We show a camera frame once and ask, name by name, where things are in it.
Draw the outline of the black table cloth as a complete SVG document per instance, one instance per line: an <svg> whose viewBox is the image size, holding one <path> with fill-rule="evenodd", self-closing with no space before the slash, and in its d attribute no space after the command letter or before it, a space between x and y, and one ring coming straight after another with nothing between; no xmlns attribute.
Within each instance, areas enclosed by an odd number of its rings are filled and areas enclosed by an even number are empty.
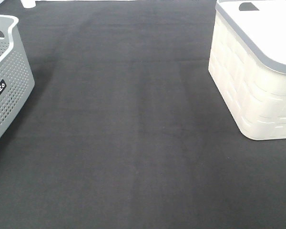
<svg viewBox="0 0 286 229"><path fill-rule="evenodd" d="M0 229L286 229L286 139L208 72L215 1L6 0L35 87L0 139Z"/></svg>

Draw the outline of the white basket with grey rim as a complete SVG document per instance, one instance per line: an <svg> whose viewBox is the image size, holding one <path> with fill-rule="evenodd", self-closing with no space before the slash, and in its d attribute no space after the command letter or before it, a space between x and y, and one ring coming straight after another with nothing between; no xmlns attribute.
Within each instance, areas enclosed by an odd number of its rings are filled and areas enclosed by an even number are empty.
<svg viewBox="0 0 286 229"><path fill-rule="evenodd" d="M208 70L240 132L286 139L286 0L219 0Z"/></svg>

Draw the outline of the grey perforated plastic basket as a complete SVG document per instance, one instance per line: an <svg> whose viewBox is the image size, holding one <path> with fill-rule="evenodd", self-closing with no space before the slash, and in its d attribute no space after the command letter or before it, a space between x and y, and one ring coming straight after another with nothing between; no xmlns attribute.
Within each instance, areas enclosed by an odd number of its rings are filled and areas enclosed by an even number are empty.
<svg viewBox="0 0 286 229"><path fill-rule="evenodd" d="M18 22L15 16L0 15L0 138L35 86Z"/></svg>

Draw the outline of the white object at table edge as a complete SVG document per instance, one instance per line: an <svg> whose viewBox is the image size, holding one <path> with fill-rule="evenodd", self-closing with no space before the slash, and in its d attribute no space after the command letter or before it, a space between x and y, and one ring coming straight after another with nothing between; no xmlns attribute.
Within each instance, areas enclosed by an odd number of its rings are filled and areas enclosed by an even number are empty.
<svg viewBox="0 0 286 229"><path fill-rule="evenodd" d="M26 9L31 9L36 6L36 0L20 0L23 7Z"/></svg>

